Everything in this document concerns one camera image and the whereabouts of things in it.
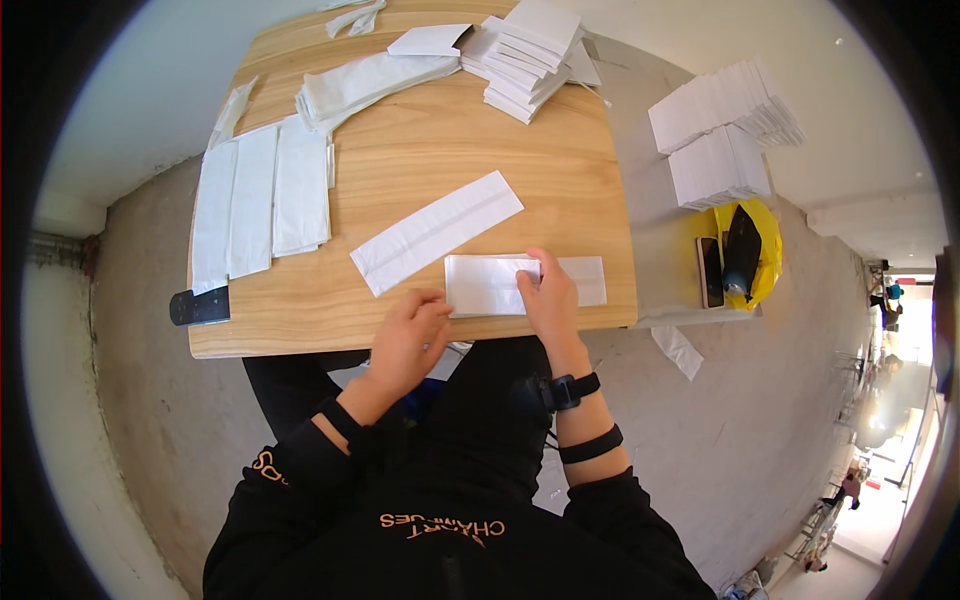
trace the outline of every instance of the black armband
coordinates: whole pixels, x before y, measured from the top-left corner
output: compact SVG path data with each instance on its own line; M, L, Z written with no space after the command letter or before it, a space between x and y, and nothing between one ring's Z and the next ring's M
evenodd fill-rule
M583 463L601 454L606 454L621 444L623 444L623 434L620 433L620 428L614 423L613 428L599 438L593 438L588 442L566 448L561 447L560 461L565 465Z
M355 421L350 413L340 405L336 396L331 396L321 403L319 412L326 417L326 420L330 421L330 424L340 432L340 435L346 438L348 443L360 434L362 429L360 423Z

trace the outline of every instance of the smartphone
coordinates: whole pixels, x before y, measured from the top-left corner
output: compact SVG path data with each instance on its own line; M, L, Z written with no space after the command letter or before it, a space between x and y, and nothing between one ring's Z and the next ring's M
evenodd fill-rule
M720 266L720 242L715 237L697 238L700 260L700 291L704 308L720 308L723 299L723 268Z
M170 321L176 326L219 323L230 319L229 286L194 296L187 290L170 298Z

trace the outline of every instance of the black pants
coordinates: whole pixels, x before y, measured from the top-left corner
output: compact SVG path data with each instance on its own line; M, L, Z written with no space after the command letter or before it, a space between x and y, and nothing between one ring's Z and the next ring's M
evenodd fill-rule
M342 392L328 371L355 367L368 350L244 358L253 393L278 440ZM477 342L417 427L405 468L414 475L466 479L531 501L552 422L538 400L511 394L516 381L551 377L535 336Z
M830 506L836 506L837 502L843 502L843 499L845 497L847 497L847 491L844 490L843 488L840 488L839 490L837 490L837 493L833 496L833 498L820 498L820 499L823 500L824 504L829 504Z

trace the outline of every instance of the black hoodie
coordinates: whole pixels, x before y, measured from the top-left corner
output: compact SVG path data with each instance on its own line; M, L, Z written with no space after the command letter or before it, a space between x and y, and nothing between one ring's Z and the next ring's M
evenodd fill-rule
M560 517L424 469L358 493L356 460L310 421L265 447L229 502L204 597L715 598L633 468L571 488Z

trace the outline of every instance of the person's left hand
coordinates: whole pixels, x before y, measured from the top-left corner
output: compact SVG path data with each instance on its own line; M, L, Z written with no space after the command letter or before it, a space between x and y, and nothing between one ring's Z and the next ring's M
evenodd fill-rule
M387 313L373 339L364 378L396 402L416 388L444 353L453 306L442 290L411 290Z

